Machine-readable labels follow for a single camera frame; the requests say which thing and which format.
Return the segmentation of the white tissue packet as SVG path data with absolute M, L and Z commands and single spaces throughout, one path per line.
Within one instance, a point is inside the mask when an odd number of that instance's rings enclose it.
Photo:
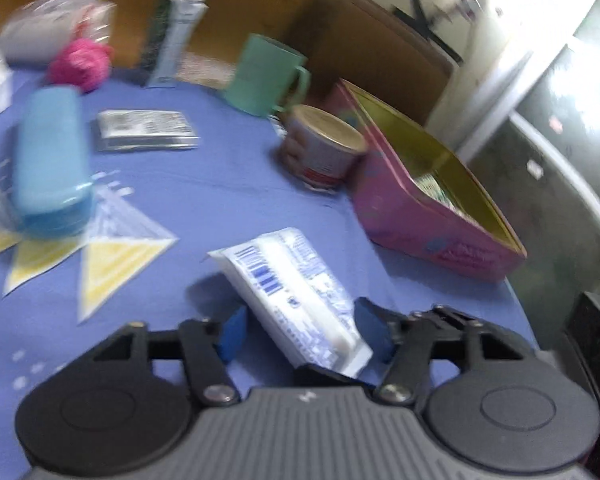
M 370 362 L 352 297 L 300 230 L 265 233 L 208 257 L 292 366 L 355 378 Z

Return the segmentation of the yellow white paper triangles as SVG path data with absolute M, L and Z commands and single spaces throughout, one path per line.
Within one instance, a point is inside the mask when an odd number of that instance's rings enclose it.
M 91 318 L 104 303 L 178 242 L 178 236 L 132 205 L 134 188 L 117 170 L 93 174 L 94 205 L 84 231 L 58 240 L 36 240 L 18 231 L 7 177 L 0 177 L 0 256 L 10 255 L 2 296 L 80 257 L 76 319 Z

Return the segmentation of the pink macaron biscuit tin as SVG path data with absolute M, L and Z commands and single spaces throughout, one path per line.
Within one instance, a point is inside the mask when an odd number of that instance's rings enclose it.
M 374 243 L 490 282 L 526 261 L 526 248 L 488 192 L 421 125 L 345 80 L 324 107 L 368 143 L 349 188 Z

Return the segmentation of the blue tablecloth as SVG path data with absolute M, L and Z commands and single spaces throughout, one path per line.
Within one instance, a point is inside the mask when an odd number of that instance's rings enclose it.
M 208 252 L 263 233 L 300 230 L 352 296 L 401 312 L 448 304 L 532 337 L 509 284 L 464 278 L 374 246 L 346 196 L 312 192 L 279 166 L 270 122 L 239 113 L 213 90 L 143 89 L 119 72 L 82 99 L 89 126 L 110 108 L 178 110 L 198 133 L 191 151 L 91 158 L 99 183 L 121 192 L 176 242 L 86 321 L 78 318 L 79 255 L 5 292 L 12 254 L 0 254 L 0 479 L 27 472 L 14 415 L 33 387 L 125 323 L 170 330 L 186 318 L 217 315 L 234 292 Z

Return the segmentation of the blue glasses case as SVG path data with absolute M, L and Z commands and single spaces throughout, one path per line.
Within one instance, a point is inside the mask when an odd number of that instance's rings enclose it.
M 91 219 L 94 194 L 81 93 L 48 86 L 28 99 L 15 137 L 12 209 L 24 235 L 75 236 Z

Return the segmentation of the small printed snack packet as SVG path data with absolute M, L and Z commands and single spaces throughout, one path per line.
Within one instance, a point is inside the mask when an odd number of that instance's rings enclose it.
M 199 136 L 175 110 L 103 110 L 97 115 L 105 151 L 191 150 Z

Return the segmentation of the green plastic mug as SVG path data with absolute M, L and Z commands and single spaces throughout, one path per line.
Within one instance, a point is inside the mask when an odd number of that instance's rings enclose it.
M 234 77 L 223 90 L 227 104 L 252 116 L 285 113 L 300 104 L 311 84 L 306 57 L 267 36 L 251 34 Z

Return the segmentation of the pink yarn ball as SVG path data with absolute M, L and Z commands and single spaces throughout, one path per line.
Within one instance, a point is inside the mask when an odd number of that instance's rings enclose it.
M 111 73 L 112 49 L 91 39 L 70 42 L 48 66 L 51 84 L 70 84 L 83 93 L 98 89 Z

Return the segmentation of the green white drink carton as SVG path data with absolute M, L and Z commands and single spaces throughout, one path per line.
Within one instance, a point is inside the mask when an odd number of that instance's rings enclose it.
M 207 9 L 207 0 L 157 0 L 137 65 L 144 87 L 174 84 L 190 37 Z

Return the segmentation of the clear plastic bag bundle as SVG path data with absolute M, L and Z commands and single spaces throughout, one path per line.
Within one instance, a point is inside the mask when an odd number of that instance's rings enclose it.
M 9 15 L 0 48 L 10 64 L 46 65 L 86 38 L 108 44 L 117 6 L 108 0 L 35 0 Z

